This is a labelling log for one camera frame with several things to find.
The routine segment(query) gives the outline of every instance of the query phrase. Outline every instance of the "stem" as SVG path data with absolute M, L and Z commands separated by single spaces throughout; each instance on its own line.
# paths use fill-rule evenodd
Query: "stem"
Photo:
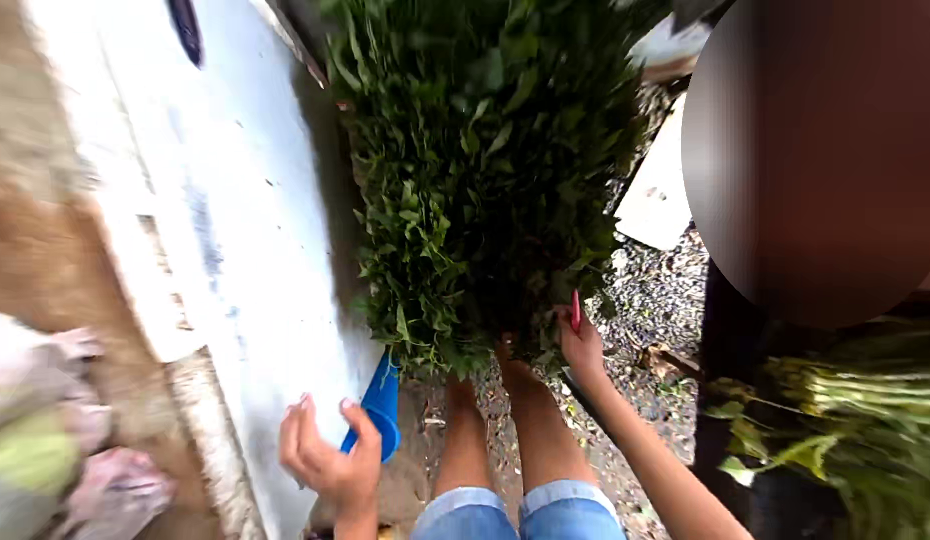
M 879 385 L 878 383 L 875 384 L 874 382 L 873 383 L 872 382 L 871 383 L 869 382 L 858 383 L 853 380 L 849 381 L 846 379 L 844 380 L 842 378 L 835 379 L 835 378 L 831 378 L 830 376 L 823 377 L 821 375 L 819 375 L 818 377 L 812 376 L 810 378 L 810 381 L 811 381 L 811 385 L 808 386 L 809 389 L 812 386 L 818 384 L 819 386 L 822 386 L 822 387 L 825 386 L 829 388 L 862 390 L 865 392 L 877 392 L 879 394 L 902 394 L 902 395 L 907 395 L 907 396 L 930 397 L 930 388 L 914 388 L 914 387 L 900 387 L 900 386 L 893 387 L 893 386 L 889 386 L 888 384 L 887 385 L 886 384 Z

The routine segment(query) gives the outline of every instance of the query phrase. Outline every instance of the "blurred person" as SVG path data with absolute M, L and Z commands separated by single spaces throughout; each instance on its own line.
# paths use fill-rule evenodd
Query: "blurred person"
M 578 332 L 570 306 L 556 308 L 561 347 L 575 382 L 605 421 L 652 506 L 674 540 L 745 540 L 751 535 L 702 485 L 655 431 L 618 394 L 605 372 L 601 338 L 584 316 Z M 519 438 L 524 500 L 519 533 L 493 491 L 485 421 L 471 382 L 447 381 L 447 431 L 434 499 L 423 510 L 412 540 L 623 539 L 615 507 L 598 487 L 585 453 L 562 419 L 555 400 L 524 362 L 509 359 L 506 343 L 495 357 L 512 404 Z M 358 404 L 344 399 L 341 412 L 358 434 L 350 454 L 324 442 L 310 395 L 288 408 L 280 431 L 281 463 L 304 485 L 336 507 L 335 537 L 376 537 L 381 439 Z

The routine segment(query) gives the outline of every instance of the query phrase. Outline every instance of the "denim shorts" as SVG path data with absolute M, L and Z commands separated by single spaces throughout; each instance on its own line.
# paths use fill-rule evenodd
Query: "denim shorts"
M 458 487 L 425 507 L 411 540 L 624 540 L 615 507 L 597 487 L 555 480 L 529 491 L 519 510 L 519 533 L 505 505 L 484 487 Z

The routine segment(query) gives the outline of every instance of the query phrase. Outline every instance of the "vegetable bundle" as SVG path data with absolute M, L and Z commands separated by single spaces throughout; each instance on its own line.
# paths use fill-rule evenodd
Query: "vegetable bundle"
M 706 414 L 732 420 L 729 451 L 761 463 L 732 456 L 722 470 L 749 485 L 758 472 L 797 466 L 841 495 L 844 536 L 930 539 L 930 322 L 884 318 L 822 355 L 765 367 L 797 408 L 718 380 L 712 388 L 735 400 Z M 784 414 L 759 422 L 746 407 Z
M 607 184 L 644 119 L 631 45 L 666 13 L 592 0 L 326 0 L 365 207 L 374 338 L 407 375 L 484 369 L 495 339 L 557 361 L 556 302 L 598 292 Z

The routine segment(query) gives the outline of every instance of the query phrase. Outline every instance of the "hand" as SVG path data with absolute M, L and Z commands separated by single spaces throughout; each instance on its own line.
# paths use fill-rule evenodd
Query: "hand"
M 332 500 L 339 520 L 355 520 L 369 512 L 375 514 L 377 508 L 381 435 L 368 414 L 351 399 L 342 400 L 341 413 L 358 434 L 350 453 L 342 453 L 318 435 L 310 394 L 285 411 L 279 453 L 281 464 L 301 484 Z
M 558 314 L 558 326 L 561 329 L 562 355 L 571 368 L 575 382 L 588 388 L 607 380 L 601 336 L 588 316 L 582 312 L 577 332 L 571 329 L 570 305 L 555 306 L 555 313 Z

